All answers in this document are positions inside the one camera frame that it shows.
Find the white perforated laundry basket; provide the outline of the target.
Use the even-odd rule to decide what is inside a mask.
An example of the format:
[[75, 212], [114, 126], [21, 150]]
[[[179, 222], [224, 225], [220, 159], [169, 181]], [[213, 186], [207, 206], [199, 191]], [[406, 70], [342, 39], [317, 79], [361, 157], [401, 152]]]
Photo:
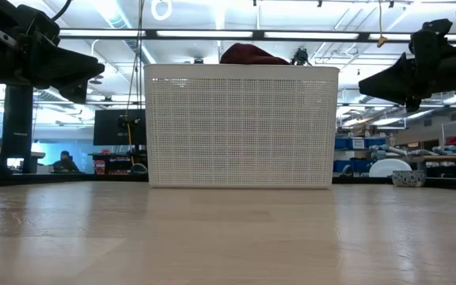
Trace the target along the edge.
[[338, 76], [326, 66], [146, 66], [150, 185], [327, 188]]

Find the maroon garment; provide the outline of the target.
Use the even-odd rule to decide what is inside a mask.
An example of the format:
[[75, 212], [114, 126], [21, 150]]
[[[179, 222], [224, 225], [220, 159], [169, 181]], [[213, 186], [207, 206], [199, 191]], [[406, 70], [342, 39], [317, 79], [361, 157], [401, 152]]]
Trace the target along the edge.
[[220, 64], [289, 65], [289, 62], [252, 45], [235, 43], [221, 56]]

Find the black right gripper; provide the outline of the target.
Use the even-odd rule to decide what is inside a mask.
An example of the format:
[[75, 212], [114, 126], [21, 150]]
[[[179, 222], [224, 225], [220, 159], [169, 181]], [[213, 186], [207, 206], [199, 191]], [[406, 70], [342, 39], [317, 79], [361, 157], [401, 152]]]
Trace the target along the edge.
[[433, 93], [455, 92], [454, 63], [456, 49], [437, 32], [414, 32], [410, 50], [389, 68], [359, 82], [361, 94], [405, 105], [407, 113], [416, 112], [422, 99]]

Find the black monitor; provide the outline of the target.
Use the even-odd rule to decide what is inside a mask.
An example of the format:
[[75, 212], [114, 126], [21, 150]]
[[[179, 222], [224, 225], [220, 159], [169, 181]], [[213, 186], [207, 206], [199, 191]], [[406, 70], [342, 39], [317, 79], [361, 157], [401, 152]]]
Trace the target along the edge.
[[94, 117], [95, 146], [130, 146], [146, 144], [144, 109], [97, 110]]

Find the person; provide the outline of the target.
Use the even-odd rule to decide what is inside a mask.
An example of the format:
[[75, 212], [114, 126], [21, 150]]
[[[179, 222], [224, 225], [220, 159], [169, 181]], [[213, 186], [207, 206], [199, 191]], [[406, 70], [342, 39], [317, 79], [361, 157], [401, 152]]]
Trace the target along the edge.
[[66, 150], [60, 154], [60, 159], [53, 165], [55, 173], [79, 173], [80, 170], [72, 160], [70, 153]]

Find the black aluminium table frame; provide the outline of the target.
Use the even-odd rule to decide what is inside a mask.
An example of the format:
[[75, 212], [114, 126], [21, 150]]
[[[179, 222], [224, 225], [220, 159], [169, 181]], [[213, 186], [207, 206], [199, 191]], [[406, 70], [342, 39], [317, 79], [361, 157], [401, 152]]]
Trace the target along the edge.
[[[145, 175], [110, 176], [96, 174], [16, 174], [9, 177], [0, 175], [0, 187], [26, 184], [53, 184], [66, 182], [147, 182]], [[333, 184], [392, 184], [390, 177], [334, 177]], [[456, 178], [429, 177], [424, 183], [426, 188], [456, 190]]]

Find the white round object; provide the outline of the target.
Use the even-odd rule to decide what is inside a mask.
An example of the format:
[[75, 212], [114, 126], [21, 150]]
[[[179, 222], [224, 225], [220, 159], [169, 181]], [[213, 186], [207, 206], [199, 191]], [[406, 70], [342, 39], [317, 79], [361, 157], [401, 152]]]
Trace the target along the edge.
[[396, 158], [376, 161], [369, 170], [369, 177], [391, 177], [394, 171], [408, 171], [412, 167], [408, 162]]

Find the black overhead frame beam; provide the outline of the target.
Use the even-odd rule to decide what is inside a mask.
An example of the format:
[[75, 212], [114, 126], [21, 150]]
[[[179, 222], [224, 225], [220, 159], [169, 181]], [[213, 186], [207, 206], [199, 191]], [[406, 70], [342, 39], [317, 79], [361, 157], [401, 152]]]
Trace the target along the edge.
[[68, 40], [245, 40], [293, 42], [375, 43], [376, 32], [339, 31], [278, 31], [278, 30], [172, 30], [172, 29], [114, 29], [63, 28], [59, 36]]

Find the wooden workbench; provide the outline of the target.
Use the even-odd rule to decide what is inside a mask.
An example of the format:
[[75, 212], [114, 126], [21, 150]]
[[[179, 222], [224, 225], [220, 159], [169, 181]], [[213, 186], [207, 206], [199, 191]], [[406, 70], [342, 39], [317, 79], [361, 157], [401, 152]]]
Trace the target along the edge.
[[421, 162], [453, 162], [456, 164], [456, 156], [454, 155], [424, 155], [424, 156], [405, 156], [401, 160], [410, 163]]

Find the yellow hanging connector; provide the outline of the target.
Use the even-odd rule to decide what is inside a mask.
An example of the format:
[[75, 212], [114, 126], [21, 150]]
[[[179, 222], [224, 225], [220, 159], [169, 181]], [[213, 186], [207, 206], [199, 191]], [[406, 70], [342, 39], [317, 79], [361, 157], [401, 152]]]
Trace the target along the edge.
[[387, 38], [383, 36], [383, 28], [382, 28], [382, 0], [378, 0], [378, 42], [377, 48], [381, 48], [387, 41]]

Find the patterned ceramic bowl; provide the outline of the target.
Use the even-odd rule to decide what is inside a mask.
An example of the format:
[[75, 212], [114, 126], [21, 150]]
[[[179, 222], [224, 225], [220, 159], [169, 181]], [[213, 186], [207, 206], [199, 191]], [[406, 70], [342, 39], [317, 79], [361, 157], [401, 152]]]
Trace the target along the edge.
[[427, 179], [423, 170], [398, 170], [393, 171], [392, 182], [397, 187], [420, 188]]

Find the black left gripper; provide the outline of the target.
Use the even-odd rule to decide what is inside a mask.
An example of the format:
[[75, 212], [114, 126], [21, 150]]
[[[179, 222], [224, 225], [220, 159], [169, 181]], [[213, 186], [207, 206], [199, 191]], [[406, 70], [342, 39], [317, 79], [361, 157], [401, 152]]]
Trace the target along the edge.
[[85, 104], [87, 81], [103, 73], [105, 65], [96, 57], [58, 47], [41, 32], [24, 32], [16, 8], [0, 6], [0, 84], [53, 86], [61, 88], [67, 100]]

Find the black shelf with red boxes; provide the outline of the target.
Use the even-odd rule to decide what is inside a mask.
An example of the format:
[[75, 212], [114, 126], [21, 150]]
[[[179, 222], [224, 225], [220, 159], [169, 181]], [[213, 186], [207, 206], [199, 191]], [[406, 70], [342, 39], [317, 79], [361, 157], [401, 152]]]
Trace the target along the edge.
[[89, 156], [93, 159], [93, 169], [97, 175], [131, 175], [132, 162], [142, 163], [147, 167], [145, 151], [111, 152], [103, 149], [100, 153], [91, 153]]

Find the blue storage bin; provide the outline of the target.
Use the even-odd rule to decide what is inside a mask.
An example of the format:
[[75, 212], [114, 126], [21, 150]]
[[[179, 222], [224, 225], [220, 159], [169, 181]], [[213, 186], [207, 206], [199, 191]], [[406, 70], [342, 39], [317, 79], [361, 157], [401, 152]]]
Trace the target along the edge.
[[335, 139], [335, 150], [366, 150], [371, 146], [381, 146], [385, 139], [339, 138]]
[[351, 166], [354, 173], [368, 173], [373, 163], [371, 160], [336, 160], [333, 162], [333, 172], [342, 173], [346, 166]]

